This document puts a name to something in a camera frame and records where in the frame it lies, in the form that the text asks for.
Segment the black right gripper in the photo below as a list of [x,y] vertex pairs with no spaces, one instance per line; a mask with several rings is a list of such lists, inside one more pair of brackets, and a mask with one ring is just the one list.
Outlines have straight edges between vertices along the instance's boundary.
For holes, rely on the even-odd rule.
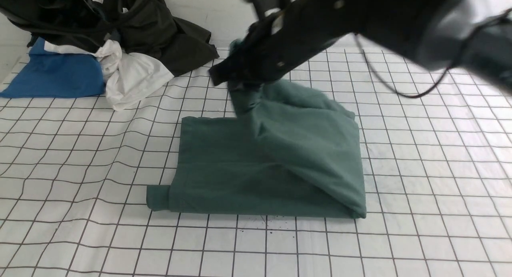
[[214,86],[282,78],[340,37],[362,29],[379,0],[245,0],[258,21],[241,44],[210,69]]

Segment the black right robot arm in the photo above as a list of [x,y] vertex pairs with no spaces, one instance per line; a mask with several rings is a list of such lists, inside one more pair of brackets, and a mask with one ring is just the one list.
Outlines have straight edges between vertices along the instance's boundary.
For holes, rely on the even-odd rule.
[[258,21],[210,68],[223,82],[281,79],[347,34],[426,70],[461,68],[511,92],[511,10],[490,16],[482,0],[249,0]]

